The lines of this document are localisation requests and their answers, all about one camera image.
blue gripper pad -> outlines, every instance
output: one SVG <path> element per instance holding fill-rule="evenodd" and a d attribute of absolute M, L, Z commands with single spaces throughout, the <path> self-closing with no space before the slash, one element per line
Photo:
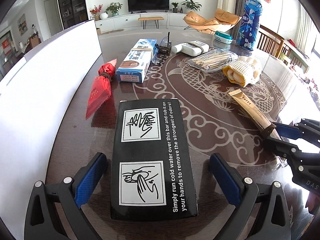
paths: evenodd
<path fill-rule="evenodd" d="M 75 181 L 72 186 L 75 202 L 79 208 L 89 201 L 106 167 L 107 157 L 103 153 L 97 153 L 89 164 L 82 167 L 74 176 Z"/>
<path fill-rule="evenodd" d="M 293 140 L 302 138 L 302 134 L 298 127 L 277 122 L 273 122 L 273 124 L 276 125 L 276 131 L 282 137 L 290 138 Z"/>
<path fill-rule="evenodd" d="M 233 168 L 231 168 L 220 156 L 212 154 L 210 157 L 210 170 L 226 196 L 229 204 L 239 206 L 244 185 Z"/>

white vase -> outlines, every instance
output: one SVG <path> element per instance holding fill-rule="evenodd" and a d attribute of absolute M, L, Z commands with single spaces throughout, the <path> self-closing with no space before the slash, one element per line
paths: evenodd
<path fill-rule="evenodd" d="M 107 18 L 108 18 L 108 14 L 107 13 L 104 12 L 104 13 L 100 14 L 100 19 L 103 20 L 103 19 L 107 19 Z"/>

silver screw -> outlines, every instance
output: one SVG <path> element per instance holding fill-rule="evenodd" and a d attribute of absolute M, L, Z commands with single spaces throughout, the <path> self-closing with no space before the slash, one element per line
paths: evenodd
<path fill-rule="evenodd" d="M 249 177 L 244 178 L 244 182 L 247 184 L 251 184 L 252 183 L 252 179 Z"/>
<path fill-rule="evenodd" d="M 281 187 L 281 183 L 279 181 L 274 182 L 275 187 Z"/>
<path fill-rule="evenodd" d="M 70 183 L 72 181 L 72 178 L 71 177 L 66 177 L 66 178 L 64 178 L 64 180 L 63 180 L 63 182 L 64 183 Z"/>
<path fill-rule="evenodd" d="M 41 184 L 42 184 L 42 182 L 41 182 L 41 181 L 37 181 L 37 182 L 35 183 L 35 186 L 36 186 L 36 187 L 40 187 L 40 186 L 41 186 Z"/>

gold tube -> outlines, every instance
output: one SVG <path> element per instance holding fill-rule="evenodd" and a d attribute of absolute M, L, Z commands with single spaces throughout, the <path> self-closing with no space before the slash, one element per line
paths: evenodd
<path fill-rule="evenodd" d="M 246 111 L 260 131 L 263 131 L 265 128 L 271 125 L 271 122 L 268 120 L 268 118 L 261 113 L 256 105 L 240 89 L 229 92 L 229 95 L 242 107 L 242 109 L 244 109 L 244 111 Z M 281 140 L 281 137 L 278 135 L 275 129 L 272 131 L 270 136 Z"/>

door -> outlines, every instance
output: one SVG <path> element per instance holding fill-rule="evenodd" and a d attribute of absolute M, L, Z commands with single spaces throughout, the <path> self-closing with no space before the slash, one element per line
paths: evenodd
<path fill-rule="evenodd" d="M 61 31 L 58 14 L 56 11 L 55 1 L 46 0 L 44 1 L 45 14 L 47 15 L 48 25 L 50 28 L 51 36 Z"/>

